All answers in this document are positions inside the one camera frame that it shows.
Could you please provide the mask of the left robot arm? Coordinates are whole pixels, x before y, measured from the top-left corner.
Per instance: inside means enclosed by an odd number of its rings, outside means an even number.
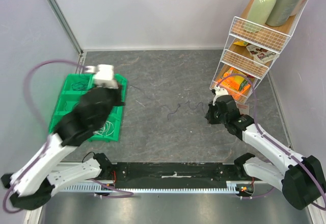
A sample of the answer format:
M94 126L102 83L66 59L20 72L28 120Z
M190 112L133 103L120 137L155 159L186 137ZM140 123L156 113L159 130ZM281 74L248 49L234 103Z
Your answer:
M105 125L114 107L124 104L122 86L116 89L94 87L83 94L74 109L56 124L33 158L19 171L1 177L8 190L3 208L11 203L14 208L11 213L35 210L70 185L89 179L108 179L113 165L103 153L67 170L57 173L52 170Z

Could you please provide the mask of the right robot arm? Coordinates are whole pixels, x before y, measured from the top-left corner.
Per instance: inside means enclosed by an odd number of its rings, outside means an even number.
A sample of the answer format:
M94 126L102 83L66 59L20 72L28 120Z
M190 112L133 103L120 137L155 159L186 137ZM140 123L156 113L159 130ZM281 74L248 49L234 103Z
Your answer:
M209 124L222 124L239 140L252 146L267 158L260 160L247 153L235 160L233 174L239 180L260 179L278 189L294 208L302 210L325 198L325 177L320 161L286 147L268 134L249 115L242 115L236 102L225 89L217 87L209 103Z

